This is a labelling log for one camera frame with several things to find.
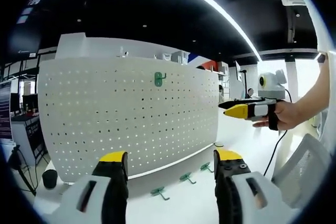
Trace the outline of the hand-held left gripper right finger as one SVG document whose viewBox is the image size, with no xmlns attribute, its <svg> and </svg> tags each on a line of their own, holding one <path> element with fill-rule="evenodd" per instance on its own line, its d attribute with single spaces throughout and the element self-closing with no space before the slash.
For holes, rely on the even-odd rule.
<svg viewBox="0 0 336 224">
<path fill-rule="evenodd" d="M 292 223 L 299 214 L 283 201 L 277 186 L 251 172 L 233 151 L 214 150 L 214 178 L 219 223 Z"/>
</svg>

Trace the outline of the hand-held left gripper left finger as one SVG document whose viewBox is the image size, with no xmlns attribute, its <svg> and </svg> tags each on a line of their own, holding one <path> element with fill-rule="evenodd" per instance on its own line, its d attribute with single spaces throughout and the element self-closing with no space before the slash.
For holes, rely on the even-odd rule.
<svg viewBox="0 0 336 224">
<path fill-rule="evenodd" d="M 108 153 L 65 191 L 56 223 L 126 223 L 128 196 L 128 152 Z"/>
</svg>

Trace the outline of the person's right hand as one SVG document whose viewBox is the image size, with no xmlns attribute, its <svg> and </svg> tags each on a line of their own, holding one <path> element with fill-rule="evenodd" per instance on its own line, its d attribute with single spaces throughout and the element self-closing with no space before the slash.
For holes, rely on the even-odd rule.
<svg viewBox="0 0 336 224">
<path fill-rule="evenodd" d="M 278 102 L 275 107 L 275 115 L 278 118 L 277 130 L 290 130 L 306 121 L 310 114 L 307 107 L 301 102 Z"/>
</svg>

